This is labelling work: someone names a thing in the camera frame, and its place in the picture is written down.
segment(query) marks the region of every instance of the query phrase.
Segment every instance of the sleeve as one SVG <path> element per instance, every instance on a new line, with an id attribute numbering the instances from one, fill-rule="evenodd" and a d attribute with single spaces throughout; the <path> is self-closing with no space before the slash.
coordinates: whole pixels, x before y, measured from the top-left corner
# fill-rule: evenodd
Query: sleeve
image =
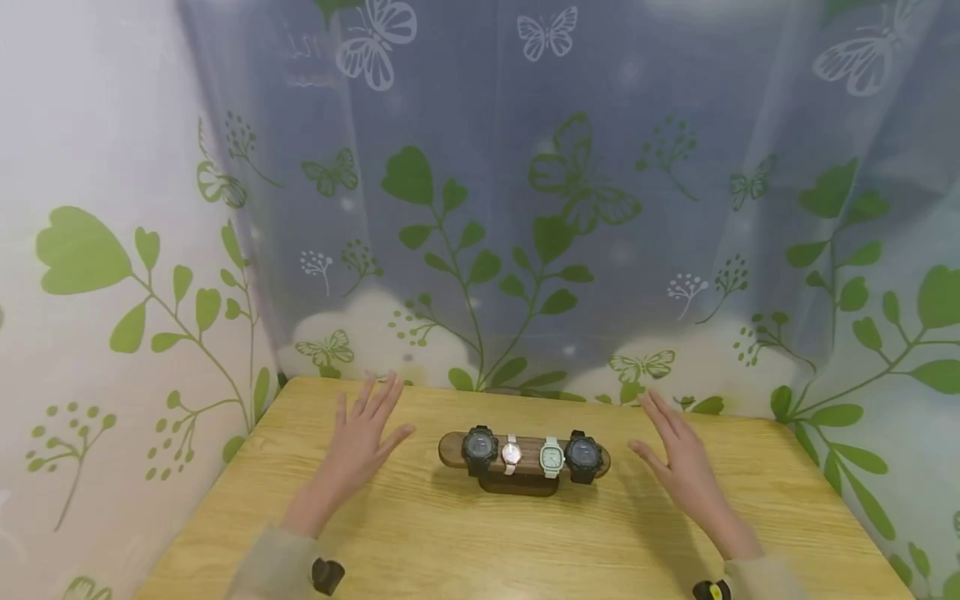
<path id="1" fill-rule="evenodd" d="M 806 594 L 781 557 L 727 561 L 727 584 L 734 600 L 805 600 Z"/>
<path id="2" fill-rule="evenodd" d="M 233 575 L 227 600 L 306 600 L 315 597 L 310 567 L 317 541 L 268 526 Z"/>

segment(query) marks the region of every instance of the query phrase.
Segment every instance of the wooden table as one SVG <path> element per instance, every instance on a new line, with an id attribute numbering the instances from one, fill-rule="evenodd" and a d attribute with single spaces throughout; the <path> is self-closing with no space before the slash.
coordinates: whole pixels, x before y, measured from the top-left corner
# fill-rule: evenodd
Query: wooden table
<path id="1" fill-rule="evenodd" d="M 336 394 L 358 389 L 291 380 L 136 597 L 222 598 L 264 524 L 324 457 Z M 912 598 L 785 427 L 684 418 L 733 505 L 769 552 L 788 557 L 811 598 Z M 347 568 L 337 598 L 665 600 L 722 574 L 707 537 L 625 445 L 639 437 L 662 450 L 641 410 L 408 388 L 388 428 L 407 420 L 418 432 L 321 535 L 324 556 Z M 592 486 L 564 480 L 548 498 L 485 493 L 437 456 L 444 433 L 476 423 L 542 437 L 584 429 L 609 449 L 612 470 Z"/>

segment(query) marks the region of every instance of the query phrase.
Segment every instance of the white butterfly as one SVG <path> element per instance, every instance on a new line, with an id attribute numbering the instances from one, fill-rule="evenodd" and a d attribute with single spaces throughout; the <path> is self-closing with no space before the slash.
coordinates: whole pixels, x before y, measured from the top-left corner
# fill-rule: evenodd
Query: white butterfly
<path id="1" fill-rule="evenodd" d="M 519 16 L 516 18 L 516 30 L 520 33 L 520 39 L 526 43 L 523 44 L 523 56 L 530 62 L 540 60 L 543 55 L 543 49 L 547 44 L 553 53 L 558 57 L 564 56 L 573 47 L 573 38 L 570 32 L 577 26 L 577 7 L 570 7 L 554 19 L 550 28 L 547 29 L 546 23 L 542 17 L 540 23 L 529 16 Z"/>
<path id="2" fill-rule="evenodd" d="M 388 52 L 391 44 L 409 44 L 417 36 L 417 15 L 406 2 L 394 0 L 367 0 L 367 17 L 362 9 L 363 27 L 351 27 L 366 36 L 348 39 L 337 50 L 337 67 L 348 77 L 359 77 L 363 72 L 367 84 L 376 91 L 385 91 L 394 84 L 394 66 Z"/>
<path id="3" fill-rule="evenodd" d="M 873 96 L 890 77 L 894 66 L 894 52 L 907 36 L 907 28 L 924 0 L 897 0 L 893 9 L 892 27 L 887 24 L 887 5 L 879 25 L 857 27 L 857 31 L 872 30 L 877 35 L 856 37 L 826 50 L 813 62 L 813 72 L 822 80 L 836 82 L 847 78 L 851 96 Z"/>

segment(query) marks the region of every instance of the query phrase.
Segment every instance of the watch display stand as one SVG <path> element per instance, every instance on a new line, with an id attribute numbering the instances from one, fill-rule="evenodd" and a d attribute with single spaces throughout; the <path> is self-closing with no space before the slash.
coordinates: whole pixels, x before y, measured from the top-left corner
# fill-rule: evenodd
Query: watch display stand
<path id="1" fill-rule="evenodd" d="M 467 462 L 461 454 L 466 431 L 451 431 L 440 438 L 437 444 L 437 452 L 440 454 L 440 462 L 450 468 L 461 468 L 467 470 Z M 500 447 L 507 442 L 506 435 L 496 435 L 500 441 Z M 520 462 L 516 465 L 516 471 L 513 475 L 504 475 L 503 471 L 506 465 L 503 459 L 497 456 L 496 460 L 490 464 L 487 472 L 479 477 L 477 481 L 484 492 L 490 493 L 512 493 L 519 495 L 549 496 L 556 493 L 560 486 L 560 480 L 569 479 L 570 469 L 564 463 L 560 475 L 554 479 L 547 479 L 543 475 L 543 469 L 540 468 L 540 449 L 546 440 L 544 438 L 526 438 L 517 436 L 516 443 L 519 444 L 523 453 Z M 566 447 L 568 440 L 558 440 L 560 447 Z M 597 471 L 594 478 L 603 477 L 610 470 L 610 453 L 603 446 L 600 446 L 603 452 L 603 466 Z"/>

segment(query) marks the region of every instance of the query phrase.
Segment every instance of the round watch face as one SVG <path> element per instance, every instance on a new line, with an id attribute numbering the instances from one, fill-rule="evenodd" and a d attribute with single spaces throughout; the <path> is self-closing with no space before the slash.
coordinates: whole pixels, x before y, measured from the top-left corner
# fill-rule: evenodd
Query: round watch face
<path id="1" fill-rule="evenodd" d="M 570 448 L 570 455 L 578 465 L 592 467 L 597 464 L 597 448 L 587 440 L 577 440 Z"/>
<path id="2" fill-rule="evenodd" d="M 504 444 L 503 451 L 500 453 L 503 462 L 508 465 L 516 465 L 520 462 L 520 446 L 516 444 Z"/>
<path id="3" fill-rule="evenodd" d="M 553 446 L 546 447 L 540 452 L 540 462 L 543 468 L 560 468 L 564 465 L 564 452 Z"/>
<path id="4" fill-rule="evenodd" d="M 467 440 L 467 452 L 475 458 L 486 458 L 493 450 L 493 439 L 486 433 L 474 433 Z"/>

